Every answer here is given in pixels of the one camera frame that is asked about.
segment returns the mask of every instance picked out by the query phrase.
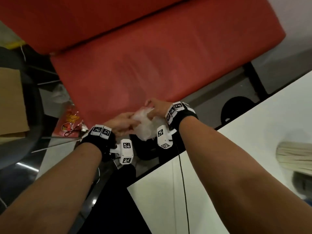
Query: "red seat cushion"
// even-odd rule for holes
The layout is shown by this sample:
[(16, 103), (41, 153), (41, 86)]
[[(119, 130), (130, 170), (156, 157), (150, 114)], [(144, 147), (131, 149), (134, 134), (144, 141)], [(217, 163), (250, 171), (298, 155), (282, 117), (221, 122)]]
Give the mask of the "red seat cushion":
[(111, 30), (180, 0), (1, 0), (0, 20), (41, 54)]
[(178, 101), (285, 37), (267, 0), (190, 0), (52, 57), (88, 125)]

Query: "red snack bag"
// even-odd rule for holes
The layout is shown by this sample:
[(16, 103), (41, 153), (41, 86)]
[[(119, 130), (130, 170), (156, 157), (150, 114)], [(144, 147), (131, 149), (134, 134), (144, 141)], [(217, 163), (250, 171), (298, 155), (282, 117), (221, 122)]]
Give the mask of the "red snack bag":
[(52, 136), (79, 137), (83, 120), (78, 109), (68, 104), (65, 113), (59, 118)]

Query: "black wrist strap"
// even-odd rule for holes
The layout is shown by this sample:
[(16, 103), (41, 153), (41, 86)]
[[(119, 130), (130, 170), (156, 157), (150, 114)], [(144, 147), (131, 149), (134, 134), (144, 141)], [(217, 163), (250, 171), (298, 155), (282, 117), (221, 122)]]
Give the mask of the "black wrist strap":
[(98, 147), (102, 153), (102, 161), (107, 162), (111, 160), (110, 149), (115, 149), (116, 137), (111, 128), (95, 125), (88, 135), (82, 139), (80, 144), (82, 143), (91, 143)]
[(166, 114), (166, 120), (169, 126), (179, 131), (179, 125), (181, 121), (189, 116), (193, 116), (198, 119), (195, 111), (193, 108), (191, 108), (190, 105), (184, 102), (175, 102), (169, 108)]

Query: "mop head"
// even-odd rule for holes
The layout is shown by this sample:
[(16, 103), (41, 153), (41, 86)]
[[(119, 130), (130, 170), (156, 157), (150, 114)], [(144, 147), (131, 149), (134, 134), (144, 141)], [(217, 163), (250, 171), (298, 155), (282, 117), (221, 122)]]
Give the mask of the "mop head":
[(281, 142), (277, 146), (276, 159), (286, 169), (312, 175), (312, 144)]

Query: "hand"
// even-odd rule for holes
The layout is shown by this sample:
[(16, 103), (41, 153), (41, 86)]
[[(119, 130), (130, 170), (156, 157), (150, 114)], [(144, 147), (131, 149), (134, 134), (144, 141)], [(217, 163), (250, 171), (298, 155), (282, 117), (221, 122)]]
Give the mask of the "hand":
[(151, 110), (148, 114), (147, 117), (152, 120), (155, 116), (158, 117), (166, 117), (166, 113), (168, 111), (168, 109), (172, 106), (172, 103), (170, 102), (165, 102), (165, 101), (160, 101), (156, 98), (151, 98), (148, 99), (145, 102), (145, 106), (153, 106), (154, 109)]
[(116, 137), (132, 134), (134, 128), (141, 123), (139, 121), (130, 119), (133, 114), (133, 112), (122, 113), (115, 118), (105, 122), (104, 126), (111, 128)]

